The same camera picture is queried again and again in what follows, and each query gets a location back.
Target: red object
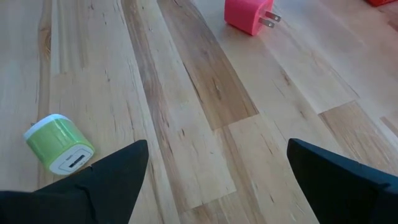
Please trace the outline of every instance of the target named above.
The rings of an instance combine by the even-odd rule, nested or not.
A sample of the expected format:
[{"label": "red object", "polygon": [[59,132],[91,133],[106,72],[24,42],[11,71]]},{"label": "red object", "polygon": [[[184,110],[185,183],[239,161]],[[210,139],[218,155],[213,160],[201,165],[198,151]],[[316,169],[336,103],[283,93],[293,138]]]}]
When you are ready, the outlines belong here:
[{"label": "red object", "polygon": [[228,24],[256,35],[264,26],[259,22],[266,11],[271,12],[274,0],[226,0],[224,19]]},{"label": "red object", "polygon": [[366,0],[366,1],[370,3],[372,6],[381,6],[382,4],[386,4],[396,0]]}]

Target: green and white charger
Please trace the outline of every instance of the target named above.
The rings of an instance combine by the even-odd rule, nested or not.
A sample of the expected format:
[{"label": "green and white charger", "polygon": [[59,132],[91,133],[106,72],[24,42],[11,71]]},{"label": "green and white charger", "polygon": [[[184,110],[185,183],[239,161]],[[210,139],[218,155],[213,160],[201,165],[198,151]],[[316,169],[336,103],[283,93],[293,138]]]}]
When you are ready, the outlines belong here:
[{"label": "green and white charger", "polygon": [[69,175],[94,154],[94,147],[65,116],[51,114],[34,124],[25,134],[43,165],[58,175]]}]

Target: pink usb wall charger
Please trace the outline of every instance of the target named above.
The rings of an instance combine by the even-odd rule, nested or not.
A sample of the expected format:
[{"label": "pink usb wall charger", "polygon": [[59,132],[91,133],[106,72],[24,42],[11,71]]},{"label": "pink usb wall charger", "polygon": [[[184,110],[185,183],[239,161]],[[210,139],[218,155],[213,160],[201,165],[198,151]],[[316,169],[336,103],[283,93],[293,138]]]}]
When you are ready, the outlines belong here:
[{"label": "pink usb wall charger", "polygon": [[224,19],[228,24],[256,35],[263,26],[273,28],[280,16],[271,13],[274,0],[225,0]]}]

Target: metal prong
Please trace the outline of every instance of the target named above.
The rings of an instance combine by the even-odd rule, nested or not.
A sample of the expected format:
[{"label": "metal prong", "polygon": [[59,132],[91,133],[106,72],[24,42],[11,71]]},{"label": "metal prong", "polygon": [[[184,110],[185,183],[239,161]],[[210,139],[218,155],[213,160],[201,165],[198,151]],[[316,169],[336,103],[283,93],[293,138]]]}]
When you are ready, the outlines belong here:
[{"label": "metal prong", "polygon": [[275,26],[275,24],[273,22],[271,22],[271,21],[269,21],[269,20],[267,20],[265,18],[260,18],[259,22],[264,24],[267,27],[270,27],[270,28],[274,28],[274,26]]},{"label": "metal prong", "polygon": [[272,19],[272,20],[274,20],[274,21],[276,21],[276,22],[279,22],[280,19],[281,19],[280,16],[275,15],[274,13],[269,12],[269,11],[266,11],[266,17],[267,17],[267,18],[270,18],[270,19]]}]

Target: usb port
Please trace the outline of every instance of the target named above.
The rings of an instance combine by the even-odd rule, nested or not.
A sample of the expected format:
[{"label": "usb port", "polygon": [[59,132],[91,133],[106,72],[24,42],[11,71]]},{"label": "usb port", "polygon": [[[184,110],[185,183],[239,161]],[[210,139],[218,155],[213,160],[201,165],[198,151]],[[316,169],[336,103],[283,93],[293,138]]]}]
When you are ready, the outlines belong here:
[{"label": "usb port", "polygon": [[80,162],[83,158],[85,157],[85,155],[81,155],[79,158],[77,158],[77,160],[75,162],[73,162],[72,164],[70,164],[69,168],[74,167],[78,162]]}]

